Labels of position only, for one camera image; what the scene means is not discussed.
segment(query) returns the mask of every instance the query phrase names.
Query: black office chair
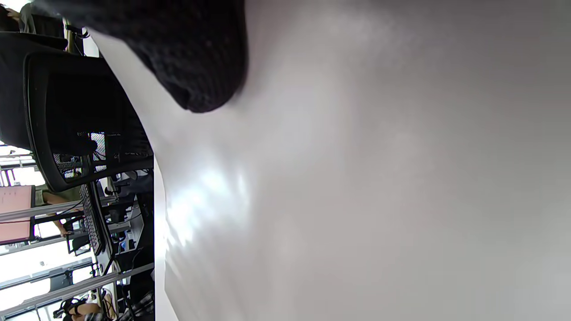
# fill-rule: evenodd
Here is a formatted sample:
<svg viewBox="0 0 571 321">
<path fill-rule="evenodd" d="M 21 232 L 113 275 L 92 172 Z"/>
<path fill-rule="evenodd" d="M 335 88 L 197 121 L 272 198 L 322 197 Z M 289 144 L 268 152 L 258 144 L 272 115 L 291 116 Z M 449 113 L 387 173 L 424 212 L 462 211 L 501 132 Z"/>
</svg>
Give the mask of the black office chair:
<svg viewBox="0 0 571 321">
<path fill-rule="evenodd" d="M 63 21 L 61 18 L 32 14 L 35 32 L 39 35 L 63 38 Z"/>
<path fill-rule="evenodd" d="M 35 42 L 42 46 L 62 51 L 65 50 L 65 48 L 67 48 L 67 39 L 65 38 L 50 37 L 47 35 L 39 35 L 39 34 L 19 33 L 14 31 L 1 31 L 0 36 L 24 39 Z"/>
<path fill-rule="evenodd" d="M 103 59 L 34 53 L 24 74 L 30 146 L 51 190 L 152 168 L 143 126 Z"/>
</svg>

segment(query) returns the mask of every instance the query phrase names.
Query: white table surface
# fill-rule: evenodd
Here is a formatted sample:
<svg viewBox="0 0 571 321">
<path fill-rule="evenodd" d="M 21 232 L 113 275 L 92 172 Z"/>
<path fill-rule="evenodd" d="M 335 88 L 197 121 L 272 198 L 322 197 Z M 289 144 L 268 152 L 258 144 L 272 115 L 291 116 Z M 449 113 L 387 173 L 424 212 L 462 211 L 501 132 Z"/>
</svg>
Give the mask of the white table surface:
<svg viewBox="0 0 571 321">
<path fill-rule="evenodd" d="M 565 9 L 247 1 L 246 86 L 206 115 L 96 36 L 164 181 L 157 320 L 567 320 Z"/>
</svg>

